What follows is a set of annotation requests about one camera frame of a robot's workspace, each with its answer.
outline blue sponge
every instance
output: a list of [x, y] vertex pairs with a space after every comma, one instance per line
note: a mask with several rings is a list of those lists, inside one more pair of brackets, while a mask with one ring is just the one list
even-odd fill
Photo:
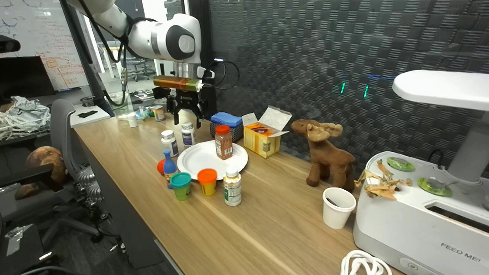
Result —
[[240, 116], [233, 116], [225, 112], [219, 112], [211, 116], [211, 121], [231, 128], [236, 128], [243, 123]]

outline small white cup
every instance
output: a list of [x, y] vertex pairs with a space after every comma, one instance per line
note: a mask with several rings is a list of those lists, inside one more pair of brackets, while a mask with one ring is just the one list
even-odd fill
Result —
[[131, 128], [137, 127], [136, 113], [131, 113], [127, 115], [127, 121]]
[[356, 206], [355, 197], [345, 189], [329, 187], [323, 192], [323, 221], [333, 229], [342, 229]]

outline wooden countertop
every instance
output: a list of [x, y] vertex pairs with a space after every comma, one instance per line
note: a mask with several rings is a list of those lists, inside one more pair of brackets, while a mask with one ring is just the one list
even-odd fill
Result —
[[[186, 121], [195, 117], [180, 112], [180, 123]], [[75, 131], [186, 275], [339, 274], [341, 259], [357, 249], [355, 214], [341, 230], [323, 223], [327, 185], [306, 184], [308, 162], [285, 153], [264, 159], [247, 150], [239, 206], [225, 204], [222, 182], [210, 197], [195, 182], [192, 197], [181, 202], [156, 170], [163, 158], [160, 132], [167, 129], [183, 150], [180, 126], [168, 114], [164, 122], [148, 118], [137, 128], [113, 117]], [[212, 139], [208, 121], [196, 139]]]

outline whiteboard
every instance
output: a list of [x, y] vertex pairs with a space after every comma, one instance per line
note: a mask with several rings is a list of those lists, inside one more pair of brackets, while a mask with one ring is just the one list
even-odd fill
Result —
[[0, 57], [40, 56], [55, 90], [88, 85], [59, 0], [0, 0], [0, 34], [21, 43]]

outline white planter device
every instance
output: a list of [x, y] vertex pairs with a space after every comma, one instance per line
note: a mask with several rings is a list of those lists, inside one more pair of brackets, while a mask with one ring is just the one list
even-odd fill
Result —
[[[481, 174], [489, 162], [489, 74], [416, 70], [396, 77], [399, 96], [422, 103], [486, 111], [468, 133], [448, 170], [437, 165], [382, 152], [366, 169], [381, 176], [377, 160], [413, 186], [398, 185], [396, 201], [368, 197], [362, 190], [354, 227], [355, 243], [409, 275], [489, 274], [489, 180]], [[414, 172], [388, 166], [387, 158], [407, 160]], [[446, 184], [451, 196], [421, 189], [419, 178]], [[364, 184], [376, 184], [369, 178]]]

